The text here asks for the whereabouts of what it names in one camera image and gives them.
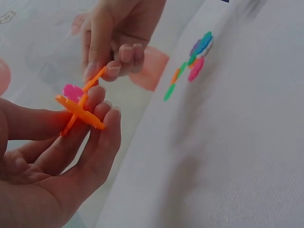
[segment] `finger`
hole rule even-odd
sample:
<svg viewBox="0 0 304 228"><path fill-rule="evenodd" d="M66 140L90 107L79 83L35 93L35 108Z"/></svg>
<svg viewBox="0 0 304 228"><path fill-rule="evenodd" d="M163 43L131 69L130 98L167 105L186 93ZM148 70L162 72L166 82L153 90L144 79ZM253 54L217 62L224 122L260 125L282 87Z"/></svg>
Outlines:
<svg viewBox="0 0 304 228"><path fill-rule="evenodd" d="M29 167L29 164L39 157L57 137L43 140L32 141L17 149L6 151L4 154L4 164L6 170L11 174L21 173Z"/></svg>
<svg viewBox="0 0 304 228"><path fill-rule="evenodd" d="M90 26L86 27L84 31L86 44L88 44L87 37L91 34L88 66L84 75L85 80L94 77L94 74L105 66L109 60L112 31L114 29L113 17L106 4L98 4L92 11L90 20Z"/></svg>
<svg viewBox="0 0 304 228"><path fill-rule="evenodd" d="M95 86L88 92L85 109L92 112L105 98L105 90ZM49 175L60 174L75 158L77 151L89 131L89 126L76 121L65 137L59 137L34 162Z"/></svg>
<svg viewBox="0 0 304 228"><path fill-rule="evenodd" d="M119 48L119 61L122 64L122 68L119 72L119 76L128 74L133 69L133 46L124 44Z"/></svg>
<svg viewBox="0 0 304 228"><path fill-rule="evenodd" d="M74 178L84 198L91 195L107 179L121 143L121 115L112 109L104 118L106 128L100 132L97 145L84 162L79 162L64 173L63 177Z"/></svg>
<svg viewBox="0 0 304 228"><path fill-rule="evenodd" d="M35 110L15 105L0 98L1 118L8 128L8 140L44 140L59 134L71 114L66 111L53 112Z"/></svg>
<svg viewBox="0 0 304 228"><path fill-rule="evenodd" d="M132 73L139 73L143 69L144 63L144 49L142 44L134 44L134 56L133 56L133 69Z"/></svg>
<svg viewBox="0 0 304 228"><path fill-rule="evenodd" d="M82 69L86 70L89 62L89 51L91 45L91 20L87 17L83 23L81 30L81 42L82 42Z"/></svg>
<svg viewBox="0 0 304 228"><path fill-rule="evenodd" d="M111 110L112 104L110 102L103 102L96 106L94 110L94 115L97 116L100 121L104 121L105 115ZM100 138L101 131L98 129L91 129L89 140L87 141L84 151L81 154L78 166L83 167L89 158L91 157L92 153L95 152L95 148L98 144L99 138Z"/></svg>
<svg viewBox="0 0 304 228"><path fill-rule="evenodd" d="M102 76L107 82L115 81L118 77L122 64L119 61L111 61L106 65L106 73Z"/></svg>

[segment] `child's hand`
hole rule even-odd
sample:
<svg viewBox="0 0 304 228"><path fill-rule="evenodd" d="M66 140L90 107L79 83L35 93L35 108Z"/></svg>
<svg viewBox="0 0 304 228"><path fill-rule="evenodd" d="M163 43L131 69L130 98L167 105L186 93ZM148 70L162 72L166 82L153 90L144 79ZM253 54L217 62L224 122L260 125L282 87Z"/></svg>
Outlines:
<svg viewBox="0 0 304 228"><path fill-rule="evenodd" d="M108 177L121 142L120 112L103 102L99 86L89 93L85 109L106 129L76 122L62 138L70 114L32 110L0 99L0 224L3 227L58 228ZM74 159L87 133L90 138L78 163ZM32 140L6 151L8 140Z"/></svg>
<svg viewBox="0 0 304 228"><path fill-rule="evenodd" d="M162 14L166 0L99 0L83 27L85 79L107 64L103 78L140 72L144 49Z"/></svg>

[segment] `fingernail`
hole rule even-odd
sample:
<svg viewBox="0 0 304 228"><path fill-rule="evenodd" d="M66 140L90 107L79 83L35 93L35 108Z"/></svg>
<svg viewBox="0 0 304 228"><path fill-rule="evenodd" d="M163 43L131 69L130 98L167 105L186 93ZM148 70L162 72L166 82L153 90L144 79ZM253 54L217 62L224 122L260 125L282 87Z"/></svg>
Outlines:
<svg viewBox="0 0 304 228"><path fill-rule="evenodd" d="M94 77L94 74L96 73L96 71L97 71L97 64L89 63L85 69L84 80L86 81L86 80Z"/></svg>
<svg viewBox="0 0 304 228"><path fill-rule="evenodd" d="M112 107L112 103L109 101L104 101L105 104L109 105L110 107Z"/></svg>
<svg viewBox="0 0 304 228"><path fill-rule="evenodd" d="M120 71L121 67L120 66L114 66L114 67L108 67L107 68L107 74L110 76L110 77L117 77L117 75L119 74L119 71Z"/></svg>
<svg viewBox="0 0 304 228"><path fill-rule="evenodd" d="M134 44L134 58L141 59L143 57L143 45L142 44Z"/></svg>
<svg viewBox="0 0 304 228"><path fill-rule="evenodd" d="M121 60L124 63L129 63L132 59L133 55L133 48L132 47L122 47L122 52L121 52Z"/></svg>
<svg viewBox="0 0 304 228"><path fill-rule="evenodd" d="M113 108L112 108L112 110L116 110L116 111L118 111L118 112L119 112L119 114L121 114L121 113L122 113L121 108L120 108L120 107L118 107L118 106L113 107Z"/></svg>

